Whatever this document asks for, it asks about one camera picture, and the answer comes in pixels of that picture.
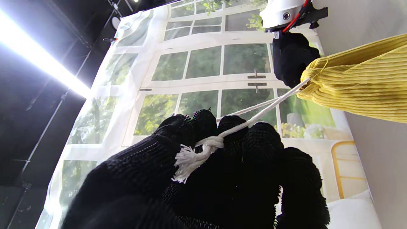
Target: drawstring bag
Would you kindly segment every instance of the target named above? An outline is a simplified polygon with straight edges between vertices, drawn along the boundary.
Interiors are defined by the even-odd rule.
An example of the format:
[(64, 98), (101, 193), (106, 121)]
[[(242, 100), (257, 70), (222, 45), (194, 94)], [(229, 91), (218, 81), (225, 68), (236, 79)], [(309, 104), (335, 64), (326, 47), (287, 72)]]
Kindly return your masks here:
[(297, 96), (330, 108), (407, 123), (407, 34), (311, 62)]

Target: frayed rope end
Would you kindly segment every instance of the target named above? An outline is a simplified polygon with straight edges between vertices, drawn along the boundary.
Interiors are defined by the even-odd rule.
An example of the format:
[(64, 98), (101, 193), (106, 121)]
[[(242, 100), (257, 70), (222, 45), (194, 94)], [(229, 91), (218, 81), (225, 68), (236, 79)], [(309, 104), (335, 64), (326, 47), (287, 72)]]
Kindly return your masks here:
[(179, 168), (175, 172), (172, 180), (185, 184), (189, 175), (209, 158), (212, 151), (211, 146), (204, 145), (203, 151), (196, 154), (195, 150), (191, 147), (181, 145), (181, 150), (175, 156), (177, 161), (174, 164), (174, 166), (178, 166)]

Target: black ceiling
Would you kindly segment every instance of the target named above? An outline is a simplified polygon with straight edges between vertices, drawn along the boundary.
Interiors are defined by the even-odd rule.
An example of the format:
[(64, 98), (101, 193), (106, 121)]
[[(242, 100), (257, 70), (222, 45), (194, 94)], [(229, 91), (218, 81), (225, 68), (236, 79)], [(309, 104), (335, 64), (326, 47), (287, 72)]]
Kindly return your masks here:
[[(115, 34), (113, 3), (127, 16), (165, 1), (0, 0), (0, 10), (90, 87)], [(0, 43), (0, 101), (0, 228), (34, 228), (84, 99)]]

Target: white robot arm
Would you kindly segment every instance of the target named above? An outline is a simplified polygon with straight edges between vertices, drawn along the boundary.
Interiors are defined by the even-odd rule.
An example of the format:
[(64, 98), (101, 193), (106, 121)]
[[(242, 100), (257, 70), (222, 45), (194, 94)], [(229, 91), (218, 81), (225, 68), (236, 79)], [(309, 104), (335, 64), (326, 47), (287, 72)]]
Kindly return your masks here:
[(311, 0), (269, 0), (260, 12), (266, 32), (286, 33), (291, 28), (310, 23), (310, 29), (319, 26), (318, 20), (328, 16), (328, 8), (315, 9)]

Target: printed backdrop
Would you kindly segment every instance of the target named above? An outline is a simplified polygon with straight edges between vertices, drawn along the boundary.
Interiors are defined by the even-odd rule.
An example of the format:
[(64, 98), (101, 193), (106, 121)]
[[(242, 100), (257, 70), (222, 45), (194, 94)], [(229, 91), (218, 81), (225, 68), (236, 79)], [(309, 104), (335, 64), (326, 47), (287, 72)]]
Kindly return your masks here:
[[(89, 171), (173, 113), (211, 107), (219, 118), (286, 93), (273, 74), (273, 36), (261, 31), (264, 3), (184, 0), (123, 18), (92, 86), (94, 98), (86, 101), (63, 150), (37, 228), (59, 228)], [(323, 54), (316, 32), (306, 26), (292, 32), (303, 33)], [(255, 70), (265, 77), (248, 78)], [(256, 92), (250, 83), (264, 86)], [(292, 96), (263, 121), (286, 147), (313, 157), (328, 202), (368, 188), (343, 112)]]

